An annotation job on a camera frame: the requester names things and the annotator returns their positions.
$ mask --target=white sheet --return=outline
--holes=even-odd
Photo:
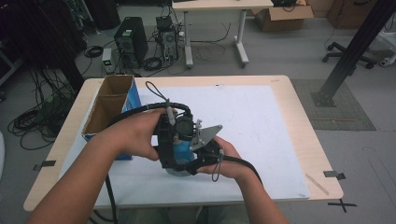
[[[161,98],[146,88],[139,88],[138,91],[142,105],[162,102]],[[160,88],[160,91],[171,102],[187,105],[194,115],[194,121],[203,120],[204,128],[223,125],[219,136],[232,142],[241,157],[256,167],[272,199],[309,198],[304,175],[271,87],[173,87]],[[85,120],[60,176],[85,146],[85,140],[81,137]],[[115,161],[109,173],[118,205],[227,203],[243,200],[238,186],[231,179],[221,176],[214,183],[210,175],[175,177],[166,173],[159,161],[138,157],[132,161]],[[105,186],[95,205],[110,205]]]

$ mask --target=table leg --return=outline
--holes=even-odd
[[[241,56],[242,66],[248,64],[248,56],[245,52],[244,45],[242,44],[242,34],[244,33],[244,26],[245,26],[245,18],[247,16],[247,11],[243,9],[241,11],[241,17],[239,18],[239,29],[238,29],[238,36],[235,36],[235,44],[238,48],[239,55]]]
[[[186,54],[186,66],[188,68],[192,68],[194,65],[192,61],[192,52],[191,52],[191,42],[190,42],[190,34],[189,34],[189,23],[188,23],[188,11],[184,12],[184,36],[186,38],[186,45],[184,46],[184,52]]]

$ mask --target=tabletop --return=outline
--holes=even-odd
[[[217,10],[217,9],[252,9],[272,7],[271,0],[194,0],[173,3],[176,11]]]
[[[155,82],[158,87],[194,87],[215,84],[270,86],[274,92],[295,154],[304,172],[305,181],[311,193],[309,200],[330,200],[343,197],[343,191],[338,180],[335,177],[325,177],[323,174],[323,171],[331,171],[332,167],[288,77],[140,77],[135,79],[136,85],[144,86],[147,80]],[[64,159],[74,142],[94,93],[99,89],[102,82],[102,78],[85,81],[47,157],[47,161],[56,161],[56,163],[54,166],[41,169],[25,201],[25,210],[32,211],[58,181]]]

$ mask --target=office chair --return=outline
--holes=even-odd
[[[327,61],[329,61],[329,58],[332,57],[341,57],[344,54],[344,51],[346,51],[346,48],[344,48],[343,46],[341,46],[340,44],[336,43],[336,42],[332,42],[332,44],[330,44],[327,49],[328,50],[333,50],[334,48],[339,49],[341,52],[335,52],[335,53],[327,53],[326,56],[324,56],[324,58],[322,59],[322,61],[324,63],[326,63]],[[374,67],[375,64],[377,64],[377,61],[374,59],[370,59],[364,56],[361,56],[359,58],[360,61],[367,63],[366,64],[366,68],[367,69],[372,69]]]

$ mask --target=person's left hand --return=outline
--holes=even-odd
[[[109,139],[120,153],[156,161],[159,155],[151,145],[151,136],[160,115],[165,112],[164,108],[160,108],[132,115],[103,130],[98,136]]]

